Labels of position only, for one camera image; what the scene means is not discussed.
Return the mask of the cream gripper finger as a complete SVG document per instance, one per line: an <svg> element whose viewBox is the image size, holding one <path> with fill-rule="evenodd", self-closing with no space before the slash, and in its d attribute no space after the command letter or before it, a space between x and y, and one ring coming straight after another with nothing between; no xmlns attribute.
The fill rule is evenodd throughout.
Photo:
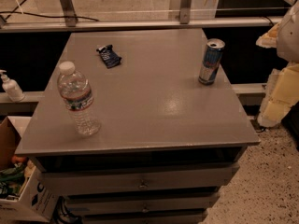
<svg viewBox="0 0 299 224"><path fill-rule="evenodd" d="M275 48L277 46L278 28L279 23L260 36L256 41L256 45L266 49Z"/></svg>
<svg viewBox="0 0 299 224"><path fill-rule="evenodd" d="M299 102L299 63L288 63L282 70L273 69L266 83L258 123L274 127Z"/></svg>

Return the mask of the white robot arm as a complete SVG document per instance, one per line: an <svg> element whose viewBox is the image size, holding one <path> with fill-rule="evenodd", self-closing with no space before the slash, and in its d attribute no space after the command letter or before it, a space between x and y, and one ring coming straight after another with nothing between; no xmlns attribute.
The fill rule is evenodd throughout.
<svg viewBox="0 0 299 224"><path fill-rule="evenodd" d="M258 38L256 45L276 48L278 57L288 62L269 75L257 118L261 126L274 127L299 101L299 7L293 6L280 23Z"/></svg>

